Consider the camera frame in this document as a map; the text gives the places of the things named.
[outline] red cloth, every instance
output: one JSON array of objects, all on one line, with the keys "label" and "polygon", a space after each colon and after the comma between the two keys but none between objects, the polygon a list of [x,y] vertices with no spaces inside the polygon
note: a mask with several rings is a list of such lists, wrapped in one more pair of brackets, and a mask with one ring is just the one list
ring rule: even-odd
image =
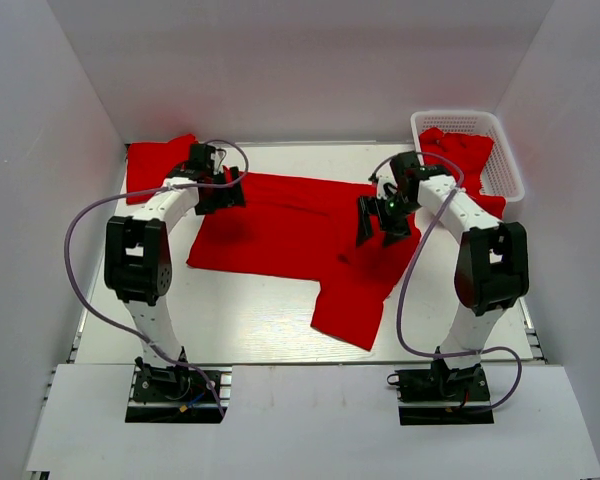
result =
[{"label": "red cloth", "polygon": [[383,302],[400,280],[420,232],[382,247],[384,234],[355,247],[357,199],[372,185],[251,173],[245,208],[205,217],[187,264],[320,282],[311,326],[371,350]]},{"label": "red cloth", "polygon": [[[423,152],[437,153],[454,162],[464,173],[462,186],[478,205],[491,215],[502,218],[505,199],[491,195],[482,195],[480,189],[482,182],[480,174],[489,160],[493,140],[480,135],[465,135],[463,133],[444,133],[438,128],[430,128],[420,134],[420,148]],[[423,155],[427,165],[448,165],[440,159]],[[450,168],[455,179],[458,174]]]},{"label": "red cloth", "polygon": [[[183,135],[167,143],[132,143],[127,151],[127,191],[138,192],[162,186],[167,174],[189,158],[189,147],[198,143],[193,135]],[[151,195],[127,198],[127,205],[144,203]]]},{"label": "red cloth", "polygon": [[[479,194],[480,172],[492,141],[435,130],[421,135],[423,151],[456,162],[465,170],[467,192],[485,210],[501,216],[504,200]],[[194,142],[193,135],[186,135],[168,143],[131,145],[128,191],[159,187],[167,173],[187,159]],[[437,163],[431,158],[425,160]],[[408,240],[382,248],[383,234],[377,234],[355,248],[356,199],[374,195],[375,187],[251,173],[243,189],[247,207],[219,210],[205,217],[187,263],[198,268],[319,281],[321,289],[311,325],[370,350],[383,301],[420,240],[413,216],[409,219],[413,235]],[[148,198],[127,202],[141,203]],[[378,232],[376,219],[372,222]]]}]

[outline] purple cable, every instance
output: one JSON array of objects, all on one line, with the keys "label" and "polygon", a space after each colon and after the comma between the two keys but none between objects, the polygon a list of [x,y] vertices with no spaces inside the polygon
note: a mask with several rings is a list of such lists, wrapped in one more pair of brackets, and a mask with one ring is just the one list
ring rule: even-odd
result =
[{"label": "purple cable", "polygon": [[149,338],[144,333],[142,333],[138,330],[135,330],[133,328],[127,327],[126,325],[122,325],[121,323],[118,323],[115,320],[112,320],[111,318],[107,317],[105,314],[96,310],[95,307],[93,307],[93,305],[91,305],[89,303],[87,298],[84,296],[84,294],[80,290],[80,287],[78,286],[78,282],[76,280],[75,274],[73,272],[73,267],[71,266],[71,237],[73,235],[73,231],[75,230],[76,225],[82,219],[82,217],[84,217],[87,213],[89,213],[94,208],[99,207],[100,205],[104,205],[105,203],[113,202],[115,200],[121,200],[123,198],[132,198],[132,197],[139,197],[142,195],[153,195],[156,193],[162,193],[162,192],[166,192],[166,191],[170,190],[171,188],[176,188],[176,189],[230,188],[233,185],[237,184],[238,182],[241,182],[242,179],[249,172],[249,159],[247,158],[247,154],[244,152],[244,150],[242,150],[242,148],[240,148],[235,143],[229,142],[227,140],[216,139],[216,140],[209,140],[208,142],[205,142],[205,143],[206,144],[224,143],[224,144],[230,145],[231,147],[235,148],[240,153],[240,155],[242,155],[242,158],[244,159],[244,172],[242,173],[242,175],[240,175],[235,180],[232,180],[231,182],[225,183],[225,184],[187,183],[187,184],[182,184],[182,185],[174,185],[173,187],[151,188],[149,190],[142,190],[140,192],[119,193],[117,195],[112,195],[110,197],[100,199],[96,202],[93,202],[91,205],[87,205],[75,216],[75,218],[73,220],[71,220],[71,223],[69,224],[69,228],[67,228],[67,233],[64,237],[64,266],[65,266],[65,269],[67,270],[67,277],[69,277],[69,283],[71,284],[71,288],[73,289],[74,293],[76,294],[76,297],[78,297],[78,300],[80,301],[82,306],[84,306],[84,308],[86,308],[89,312],[91,312],[91,314],[93,314],[95,317],[97,317],[100,320],[102,320],[103,322],[111,325],[112,327],[119,328],[120,330],[124,330],[127,333],[135,335],[140,340],[142,340],[144,343],[149,345],[149,347],[155,352],[155,354],[158,357],[160,357],[162,360],[164,360],[165,362],[170,363],[172,365],[179,366],[179,367],[191,369],[191,370],[194,370],[195,372],[199,373],[200,376],[202,377],[202,379],[205,381],[205,385],[207,385],[209,390],[211,390],[211,393],[213,394],[213,398],[216,401],[216,404],[218,405],[218,410],[220,411],[220,415],[222,417],[224,417],[224,409],[222,407],[222,403],[220,402],[220,397],[218,397],[218,394],[216,393],[215,388],[213,388],[213,384],[211,383],[211,380],[209,379],[207,374],[204,373],[204,371],[200,367],[193,365],[191,363],[181,362],[179,360],[174,360],[172,358],[169,358],[169,356],[160,347],[155,345],[153,343],[153,341],[151,340],[151,338]]},{"label": "purple cable", "polygon": [[[480,354],[484,354],[484,353],[492,353],[492,352],[497,352],[497,351],[504,351],[504,352],[510,353],[513,356],[513,358],[515,359],[516,365],[517,365],[516,379],[514,380],[511,389],[500,400],[495,402],[493,405],[486,407],[486,408],[482,408],[480,410],[472,410],[473,413],[488,412],[490,410],[493,410],[494,408],[499,407],[500,405],[505,403],[507,400],[509,400],[511,398],[511,396],[514,394],[514,392],[516,391],[516,389],[518,388],[518,385],[520,384],[520,379],[522,378],[522,360],[521,360],[520,356],[514,350],[512,350],[509,347],[498,346],[498,347],[487,348],[482,351],[469,350],[466,352],[456,352],[456,353],[428,353],[428,352],[421,352],[421,351],[416,350],[416,349],[410,347],[409,345],[407,345],[407,342],[405,342],[404,337],[402,335],[402,312],[404,310],[404,299],[407,294],[407,287],[409,286],[409,281],[411,280],[411,276],[413,275],[413,271],[415,270],[418,258],[420,257],[420,254],[422,253],[422,250],[424,249],[424,246],[425,246],[427,240],[429,239],[429,236],[431,236],[431,233],[433,232],[433,229],[435,228],[436,224],[440,221],[440,219],[442,218],[442,215],[444,214],[444,211],[447,209],[449,204],[451,204],[453,197],[458,192],[458,188],[460,188],[462,183],[464,182],[464,173],[462,172],[460,167],[458,167],[455,163],[453,163],[448,158],[445,158],[442,155],[438,155],[435,153],[427,153],[427,152],[415,152],[415,153],[419,154],[419,155],[430,155],[432,157],[436,157],[436,158],[444,161],[450,167],[452,167],[456,172],[458,172],[459,179],[457,182],[457,187],[449,192],[449,195],[447,196],[447,198],[444,199],[444,201],[442,202],[442,205],[440,205],[440,208],[438,209],[435,216],[433,217],[433,220],[431,220],[429,227],[422,235],[422,238],[420,239],[420,242],[418,243],[418,246],[416,247],[416,250],[413,253],[413,256],[411,257],[411,260],[409,261],[409,265],[407,266],[404,280],[402,281],[402,286],[400,287],[400,296],[398,299],[398,313],[396,315],[396,334],[398,336],[398,342],[400,342],[400,345],[402,345],[402,348],[404,348],[407,352],[411,353],[412,355],[417,355],[418,357],[424,357],[424,358],[431,358],[434,360],[441,359],[441,358],[468,357],[471,355],[480,355]],[[384,160],[380,165],[378,165],[378,167],[373,172],[373,176],[375,176],[376,173],[378,172],[378,170],[380,170],[380,168],[383,165],[387,164],[391,160],[391,158]]]}]

